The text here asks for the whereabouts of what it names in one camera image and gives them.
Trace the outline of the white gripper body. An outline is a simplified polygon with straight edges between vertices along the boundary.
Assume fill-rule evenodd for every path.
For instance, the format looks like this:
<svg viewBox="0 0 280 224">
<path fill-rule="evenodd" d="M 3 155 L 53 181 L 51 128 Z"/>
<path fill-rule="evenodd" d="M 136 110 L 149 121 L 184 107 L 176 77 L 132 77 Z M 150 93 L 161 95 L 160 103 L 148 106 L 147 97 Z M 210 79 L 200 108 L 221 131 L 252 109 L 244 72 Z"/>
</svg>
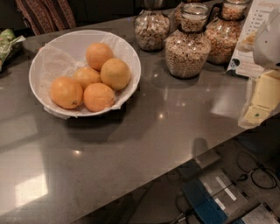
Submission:
<svg viewBox="0 0 280 224">
<path fill-rule="evenodd" d="M 254 62 L 266 69 L 280 69 L 280 8 L 276 7 L 257 30 Z"/>
</svg>

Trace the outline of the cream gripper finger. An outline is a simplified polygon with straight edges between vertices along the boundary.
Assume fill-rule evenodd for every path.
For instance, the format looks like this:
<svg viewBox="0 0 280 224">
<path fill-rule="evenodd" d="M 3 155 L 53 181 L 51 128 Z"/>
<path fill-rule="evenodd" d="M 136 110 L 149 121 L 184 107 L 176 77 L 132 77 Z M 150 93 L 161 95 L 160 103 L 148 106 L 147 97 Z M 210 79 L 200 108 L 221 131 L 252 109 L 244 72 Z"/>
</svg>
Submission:
<svg viewBox="0 0 280 224">
<path fill-rule="evenodd" d="M 268 119 L 280 104 L 280 71 L 267 70 L 247 83 L 246 102 L 238 125 L 253 129 Z"/>
</svg>

